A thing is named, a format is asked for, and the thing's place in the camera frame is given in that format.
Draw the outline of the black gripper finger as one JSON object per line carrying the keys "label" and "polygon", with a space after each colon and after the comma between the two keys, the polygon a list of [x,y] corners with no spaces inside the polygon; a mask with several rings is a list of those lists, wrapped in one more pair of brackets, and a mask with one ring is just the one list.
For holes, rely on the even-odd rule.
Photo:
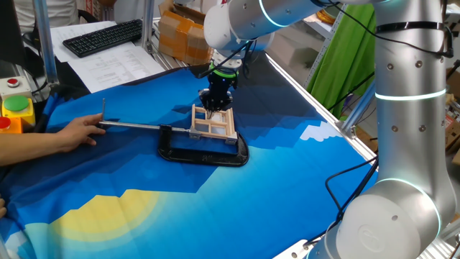
{"label": "black gripper finger", "polygon": [[210,113],[211,116],[225,109],[233,101],[233,97],[230,92],[225,93],[224,95],[218,96],[211,100]]}
{"label": "black gripper finger", "polygon": [[213,100],[210,94],[210,90],[208,88],[202,89],[198,92],[198,95],[203,105],[203,108],[206,111],[212,112],[213,111]]}

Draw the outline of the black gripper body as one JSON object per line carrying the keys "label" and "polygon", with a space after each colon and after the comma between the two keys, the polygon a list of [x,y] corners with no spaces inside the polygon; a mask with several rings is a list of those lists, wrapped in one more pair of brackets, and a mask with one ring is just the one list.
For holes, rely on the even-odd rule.
{"label": "black gripper body", "polygon": [[238,76],[231,77],[210,74],[208,76],[209,92],[213,97],[230,97],[230,88],[237,88]]}

